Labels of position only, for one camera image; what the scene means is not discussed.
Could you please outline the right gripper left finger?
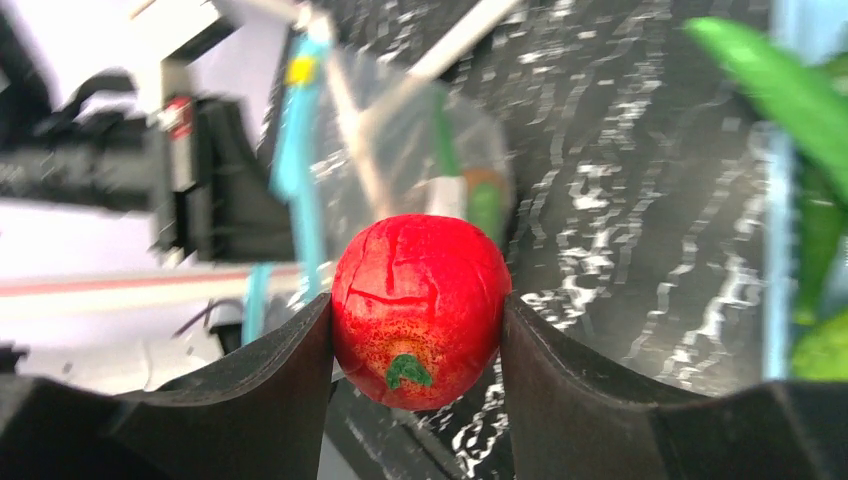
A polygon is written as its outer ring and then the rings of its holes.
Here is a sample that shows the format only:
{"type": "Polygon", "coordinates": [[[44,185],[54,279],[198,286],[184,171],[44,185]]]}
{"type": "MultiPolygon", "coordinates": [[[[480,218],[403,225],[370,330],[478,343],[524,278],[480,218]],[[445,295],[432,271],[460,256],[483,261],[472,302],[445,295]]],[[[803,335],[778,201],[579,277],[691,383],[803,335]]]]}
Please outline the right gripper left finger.
{"type": "Polygon", "coordinates": [[[330,298],[161,389],[1,378],[5,479],[313,479],[331,390],[330,298]]]}

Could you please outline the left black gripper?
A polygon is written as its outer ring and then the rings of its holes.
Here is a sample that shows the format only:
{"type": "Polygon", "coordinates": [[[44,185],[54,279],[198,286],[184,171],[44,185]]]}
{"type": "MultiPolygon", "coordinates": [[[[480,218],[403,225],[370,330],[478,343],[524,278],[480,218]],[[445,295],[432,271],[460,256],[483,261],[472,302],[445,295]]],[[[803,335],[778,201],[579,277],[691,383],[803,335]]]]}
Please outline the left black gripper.
{"type": "Polygon", "coordinates": [[[198,104],[198,15],[134,13],[127,26],[141,44],[135,66],[93,75],[54,108],[22,25],[2,15],[2,195],[147,211],[157,249],[201,261],[292,261],[289,209],[269,189],[240,105],[198,104]]]}

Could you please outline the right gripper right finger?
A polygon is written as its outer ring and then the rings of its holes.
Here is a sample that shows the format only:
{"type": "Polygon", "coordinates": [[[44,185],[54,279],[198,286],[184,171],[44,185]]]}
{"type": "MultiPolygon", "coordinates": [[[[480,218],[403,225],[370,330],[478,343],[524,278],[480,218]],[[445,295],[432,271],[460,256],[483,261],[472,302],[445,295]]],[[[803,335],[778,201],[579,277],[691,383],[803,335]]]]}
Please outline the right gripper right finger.
{"type": "Polygon", "coordinates": [[[771,381],[707,397],[557,331],[519,297],[500,349],[520,479],[843,479],[847,387],[771,381]]]}

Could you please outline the clear zip top bag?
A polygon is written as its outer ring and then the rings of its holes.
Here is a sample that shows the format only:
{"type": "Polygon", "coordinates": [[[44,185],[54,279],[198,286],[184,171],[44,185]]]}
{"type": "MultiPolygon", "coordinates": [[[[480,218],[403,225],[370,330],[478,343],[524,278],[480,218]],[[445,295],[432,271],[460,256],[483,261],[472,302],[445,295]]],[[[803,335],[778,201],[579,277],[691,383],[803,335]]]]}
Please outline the clear zip top bag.
{"type": "Polygon", "coordinates": [[[441,82],[409,75],[368,53],[302,34],[279,69],[283,90],[267,124],[269,189],[289,209],[300,272],[294,303],[326,289],[335,261],[369,224],[401,213],[431,214],[436,165],[435,93],[447,113],[463,168],[505,179],[505,233],[514,203],[501,127],[441,82]]]}

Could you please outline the red tomato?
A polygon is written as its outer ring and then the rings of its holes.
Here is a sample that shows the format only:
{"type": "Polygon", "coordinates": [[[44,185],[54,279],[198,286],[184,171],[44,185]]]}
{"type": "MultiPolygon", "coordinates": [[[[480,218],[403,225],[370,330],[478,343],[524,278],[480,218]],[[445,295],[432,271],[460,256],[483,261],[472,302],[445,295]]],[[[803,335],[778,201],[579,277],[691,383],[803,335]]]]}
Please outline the red tomato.
{"type": "Polygon", "coordinates": [[[355,235],[331,292],[336,359],[370,399],[436,410],[465,394],[499,348],[511,276],[471,223],[405,214],[355,235]]]}

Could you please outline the green chili pepper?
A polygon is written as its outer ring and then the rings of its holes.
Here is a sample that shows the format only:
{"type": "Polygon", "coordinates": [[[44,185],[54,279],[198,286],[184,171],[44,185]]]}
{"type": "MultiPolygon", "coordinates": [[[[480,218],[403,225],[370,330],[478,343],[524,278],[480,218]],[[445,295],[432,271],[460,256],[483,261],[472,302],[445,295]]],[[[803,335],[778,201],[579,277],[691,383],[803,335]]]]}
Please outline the green chili pepper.
{"type": "Polygon", "coordinates": [[[493,242],[501,244],[503,208],[507,200],[505,179],[489,168],[461,166],[447,103],[448,94],[437,90],[432,126],[440,176],[433,179],[428,210],[434,215],[464,219],[481,229],[493,242]]]}

